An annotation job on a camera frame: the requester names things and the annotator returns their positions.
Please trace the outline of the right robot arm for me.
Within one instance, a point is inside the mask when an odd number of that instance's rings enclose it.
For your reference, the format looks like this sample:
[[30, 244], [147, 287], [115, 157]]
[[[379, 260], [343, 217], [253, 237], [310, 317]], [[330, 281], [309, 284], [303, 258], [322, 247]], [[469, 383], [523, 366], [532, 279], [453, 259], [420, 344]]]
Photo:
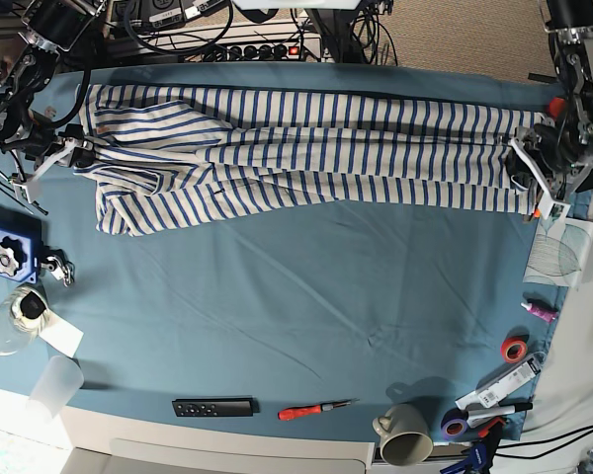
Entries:
[[0, 58], [0, 150], [12, 157], [15, 171], [0, 170], [0, 192], [28, 212], [38, 204], [42, 176], [54, 165], [87, 166], [92, 141], [72, 121], [87, 95], [93, 55], [84, 53], [84, 70], [72, 109], [63, 118], [48, 118], [31, 108], [35, 94], [52, 79], [56, 67], [92, 23], [105, 1], [32, 1], [23, 12], [24, 29]]

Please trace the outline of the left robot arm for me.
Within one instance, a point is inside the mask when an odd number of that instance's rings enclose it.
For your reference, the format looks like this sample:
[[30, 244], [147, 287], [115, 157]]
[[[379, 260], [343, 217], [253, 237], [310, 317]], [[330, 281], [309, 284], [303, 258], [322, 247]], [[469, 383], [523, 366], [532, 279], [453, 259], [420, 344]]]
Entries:
[[533, 215], [561, 219], [571, 196], [593, 190], [593, 2], [540, 1], [560, 96], [542, 122], [510, 135], [512, 185], [534, 202]]

